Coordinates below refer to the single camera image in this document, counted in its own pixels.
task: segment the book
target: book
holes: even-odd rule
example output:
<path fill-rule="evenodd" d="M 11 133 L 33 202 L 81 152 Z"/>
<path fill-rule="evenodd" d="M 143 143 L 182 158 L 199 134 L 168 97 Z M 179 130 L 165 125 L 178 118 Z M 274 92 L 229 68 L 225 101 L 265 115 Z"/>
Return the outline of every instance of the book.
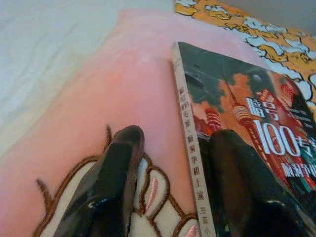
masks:
<path fill-rule="evenodd" d="M 316 124 L 285 75 L 185 42 L 173 67 L 202 236 L 316 236 Z"/>

